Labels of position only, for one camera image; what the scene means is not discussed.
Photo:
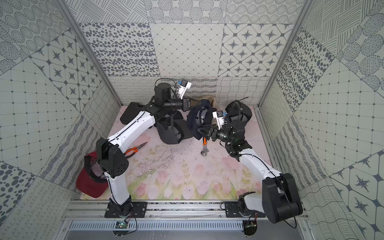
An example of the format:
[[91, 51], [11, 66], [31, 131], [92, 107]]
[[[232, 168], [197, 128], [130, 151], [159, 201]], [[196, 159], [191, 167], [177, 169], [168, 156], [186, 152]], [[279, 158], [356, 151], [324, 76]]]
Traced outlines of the beige baseball cap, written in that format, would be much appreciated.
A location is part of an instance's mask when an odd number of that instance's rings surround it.
[[211, 103], [213, 108], [217, 108], [218, 107], [215, 96], [213, 96], [213, 95], [205, 95], [205, 96], [196, 98], [196, 100], [198, 100], [198, 101], [204, 100], [204, 99], [208, 100]]

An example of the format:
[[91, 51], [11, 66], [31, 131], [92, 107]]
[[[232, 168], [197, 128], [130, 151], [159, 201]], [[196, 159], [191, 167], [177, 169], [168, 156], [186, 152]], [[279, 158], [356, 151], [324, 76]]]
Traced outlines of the dark grey baseball cap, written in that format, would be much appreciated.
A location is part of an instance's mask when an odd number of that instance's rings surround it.
[[249, 122], [253, 114], [251, 109], [243, 103], [243, 100], [245, 99], [247, 99], [247, 97], [240, 100], [232, 101], [226, 106], [225, 110], [227, 112], [229, 120], [237, 120], [238, 123], [242, 123], [244, 125]]

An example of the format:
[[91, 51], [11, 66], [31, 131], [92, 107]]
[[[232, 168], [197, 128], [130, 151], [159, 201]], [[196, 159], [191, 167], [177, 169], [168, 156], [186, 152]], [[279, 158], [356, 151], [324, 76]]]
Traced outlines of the black cap with white logo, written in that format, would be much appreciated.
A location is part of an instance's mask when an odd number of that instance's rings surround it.
[[170, 112], [168, 112], [167, 118], [174, 119], [174, 120], [183, 120], [184, 119], [182, 113], [178, 110], [171, 110]]

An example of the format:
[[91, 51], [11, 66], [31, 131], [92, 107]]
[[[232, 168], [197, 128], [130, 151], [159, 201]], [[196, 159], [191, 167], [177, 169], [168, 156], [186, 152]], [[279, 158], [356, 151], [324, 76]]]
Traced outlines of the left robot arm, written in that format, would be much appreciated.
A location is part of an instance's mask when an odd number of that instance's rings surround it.
[[126, 218], [134, 213], [126, 183], [129, 167], [126, 152], [141, 134], [155, 126], [161, 140], [167, 145], [176, 145], [184, 139], [191, 138], [187, 122], [181, 114], [190, 110], [190, 99], [184, 95], [191, 85], [186, 80], [179, 81], [177, 91], [174, 91], [168, 83], [155, 85], [155, 95], [136, 117], [116, 134], [97, 141], [98, 163], [104, 171], [112, 194], [105, 218]]

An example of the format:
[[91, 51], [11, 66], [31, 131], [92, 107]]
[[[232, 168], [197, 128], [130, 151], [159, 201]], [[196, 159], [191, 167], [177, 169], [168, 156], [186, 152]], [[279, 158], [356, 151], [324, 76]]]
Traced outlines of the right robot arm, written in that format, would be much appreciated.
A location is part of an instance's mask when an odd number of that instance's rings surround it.
[[262, 194], [247, 192], [238, 199], [240, 213], [250, 216], [263, 213], [272, 223], [286, 221], [303, 213], [294, 177], [283, 174], [262, 160], [248, 143], [245, 125], [226, 122], [221, 127], [205, 125], [197, 128], [207, 140], [220, 140], [229, 155], [247, 167], [262, 182]]

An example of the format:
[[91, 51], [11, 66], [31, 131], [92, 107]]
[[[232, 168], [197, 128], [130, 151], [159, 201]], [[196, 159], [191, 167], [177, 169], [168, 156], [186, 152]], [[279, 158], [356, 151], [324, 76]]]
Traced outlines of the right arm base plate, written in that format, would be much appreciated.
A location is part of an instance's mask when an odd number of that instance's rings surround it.
[[227, 218], [254, 217], [255, 214], [260, 218], [266, 217], [264, 213], [249, 210], [244, 204], [235, 201], [224, 201], [221, 203], [221, 208], [225, 211]]

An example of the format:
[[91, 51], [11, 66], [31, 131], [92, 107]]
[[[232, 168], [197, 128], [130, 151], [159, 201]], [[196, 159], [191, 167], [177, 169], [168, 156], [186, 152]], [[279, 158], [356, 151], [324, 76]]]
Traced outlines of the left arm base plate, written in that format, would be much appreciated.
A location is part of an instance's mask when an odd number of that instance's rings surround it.
[[110, 200], [104, 217], [107, 219], [112, 219], [126, 218], [132, 215], [132, 217], [135, 218], [144, 218], [147, 211], [147, 206], [147, 202], [129, 202], [123, 205], [118, 205]]

